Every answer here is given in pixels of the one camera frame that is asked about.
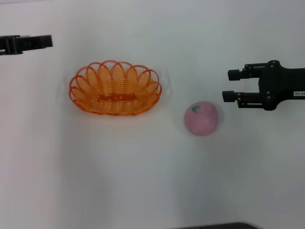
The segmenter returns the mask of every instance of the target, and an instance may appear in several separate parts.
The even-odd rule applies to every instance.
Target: white backdrop
[[[53,0],[0,6],[1,34],[52,34],[54,47],[0,56],[0,225],[166,229],[247,221],[305,224],[305,101],[273,112],[225,104],[227,71],[305,67],[303,0]],[[158,71],[161,101],[138,117],[77,109],[69,80],[94,61]],[[218,106],[208,137],[183,127]]]

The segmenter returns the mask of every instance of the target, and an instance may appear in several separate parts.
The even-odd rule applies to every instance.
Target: pink ball
[[[194,135],[210,135],[218,125],[217,109],[212,103],[197,102],[186,110],[184,124]]]

